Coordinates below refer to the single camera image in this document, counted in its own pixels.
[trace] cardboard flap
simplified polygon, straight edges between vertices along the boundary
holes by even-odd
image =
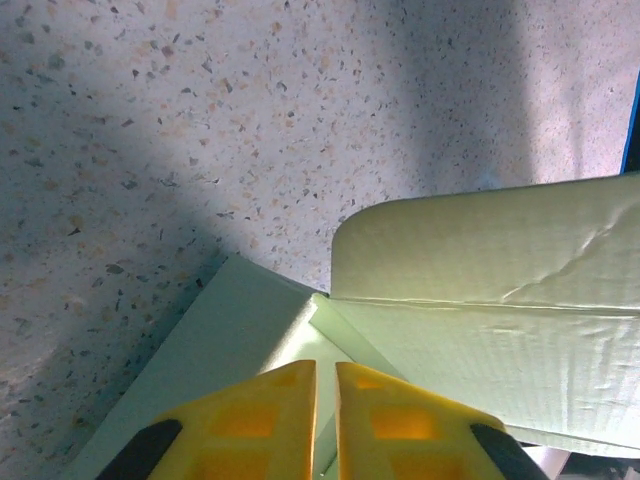
[[[639,239],[635,175],[391,202],[338,230],[331,303],[520,440],[640,457]]]
[[[405,200],[348,219],[331,297],[640,308],[640,176]]]

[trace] yellow plastic part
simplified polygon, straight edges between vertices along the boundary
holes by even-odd
[[[341,480],[503,480],[469,425],[500,420],[355,363],[337,363]]]
[[[149,480],[310,480],[315,407],[301,360],[166,412],[183,429]]]

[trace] cardboard box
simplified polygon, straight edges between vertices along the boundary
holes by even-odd
[[[314,477],[337,478],[334,363],[497,416],[518,440],[640,457],[640,176],[391,202],[336,233],[329,297],[230,258],[65,478],[180,403],[318,360]]]

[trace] blue edge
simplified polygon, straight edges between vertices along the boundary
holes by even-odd
[[[640,74],[636,82],[636,95],[633,101],[633,108],[631,109],[631,118],[629,119],[629,131],[627,132],[627,142],[624,145],[624,154],[622,156],[622,166],[620,167],[620,173],[624,173],[627,167],[627,157],[629,155],[629,145],[631,144],[631,133],[633,132],[633,125],[636,121],[636,114],[638,111],[638,99],[640,98]]]

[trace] speckled floor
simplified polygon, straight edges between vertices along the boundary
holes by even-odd
[[[363,207],[617,173],[640,7],[547,3],[0,0],[0,477],[57,476],[218,254],[328,289]]]

